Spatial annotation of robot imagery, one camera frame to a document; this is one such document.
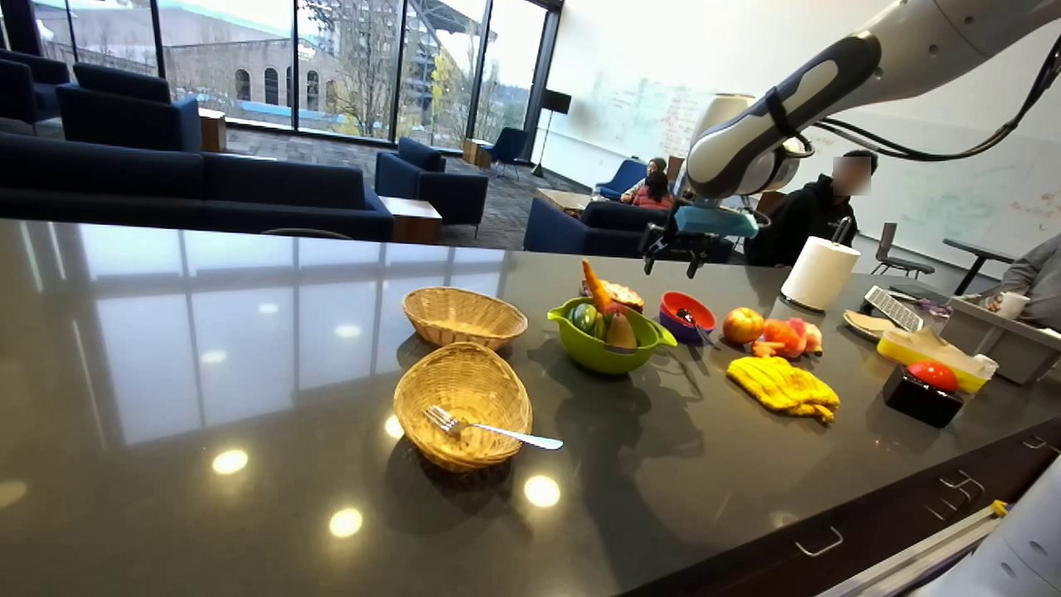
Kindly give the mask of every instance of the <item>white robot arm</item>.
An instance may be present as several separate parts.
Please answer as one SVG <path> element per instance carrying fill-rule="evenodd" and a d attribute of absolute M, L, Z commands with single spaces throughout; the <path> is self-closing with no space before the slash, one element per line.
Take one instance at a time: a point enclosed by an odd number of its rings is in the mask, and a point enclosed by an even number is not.
<path fill-rule="evenodd" d="M 863 101 L 927 91 L 1059 17 L 1061 0 L 895 0 L 865 32 L 826 45 L 738 117 L 706 112 L 679 187 L 692 200 L 778 187 L 797 175 L 800 129 Z"/>

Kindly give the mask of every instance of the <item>tomato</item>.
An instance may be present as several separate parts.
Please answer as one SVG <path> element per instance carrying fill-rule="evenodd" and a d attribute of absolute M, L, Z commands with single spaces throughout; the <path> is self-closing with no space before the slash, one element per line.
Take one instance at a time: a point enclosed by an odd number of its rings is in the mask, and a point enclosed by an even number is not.
<path fill-rule="evenodd" d="M 914 361 L 907 365 L 907 374 L 927 389 L 939 389 L 939 392 L 957 392 L 957 374 L 954 368 L 941 365 L 941 361 Z"/>

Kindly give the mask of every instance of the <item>green bowl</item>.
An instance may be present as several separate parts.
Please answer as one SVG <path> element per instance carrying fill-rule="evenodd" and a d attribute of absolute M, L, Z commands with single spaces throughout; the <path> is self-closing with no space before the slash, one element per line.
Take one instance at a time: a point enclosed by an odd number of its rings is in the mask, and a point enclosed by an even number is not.
<path fill-rule="evenodd" d="M 635 348 L 611 348 L 603 345 L 603 337 L 587 336 L 580 323 L 570 321 L 570 308 L 577 308 L 582 299 L 570 299 L 557 308 L 548 311 L 548 318 L 561 327 L 561 345 L 570 355 L 570 361 L 599 372 L 599 374 L 631 374 L 632 368 L 640 368 L 655 348 L 674 348 L 677 337 L 642 318 L 642 315 L 631 315 L 632 336 L 635 336 Z"/>

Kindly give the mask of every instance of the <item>wicker basket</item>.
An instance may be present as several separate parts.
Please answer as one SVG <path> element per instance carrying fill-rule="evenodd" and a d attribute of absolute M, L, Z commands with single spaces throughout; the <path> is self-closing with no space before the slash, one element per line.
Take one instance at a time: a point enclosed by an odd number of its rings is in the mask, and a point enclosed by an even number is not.
<path fill-rule="evenodd" d="M 409 291 L 402 308 L 431 345 L 481 341 L 502 348 L 527 331 L 527 315 L 509 302 L 448 285 Z"/>
<path fill-rule="evenodd" d="M 481 470 L 504 465 L 519 441 L 460 424 L 442 430 L 426 407 L 442 403 L 460 421 L 529 430 L 529 399 L 518 372 L 492 348 L 453 341 L 410 365 L 395 389 L 395 415 L 403 437 L 443 470 Z"/>

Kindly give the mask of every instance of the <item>paper towel roll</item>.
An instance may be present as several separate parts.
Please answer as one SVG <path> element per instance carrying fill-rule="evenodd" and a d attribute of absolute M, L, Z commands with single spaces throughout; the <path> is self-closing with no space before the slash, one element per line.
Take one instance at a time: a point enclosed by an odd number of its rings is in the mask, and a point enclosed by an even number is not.
<path fill-rule="evenodd" d="M 782 285 L 782 296 L 807 308 L 826 311 L 849 285 L 854 261 L 854 248 L 809 236 Z"/>

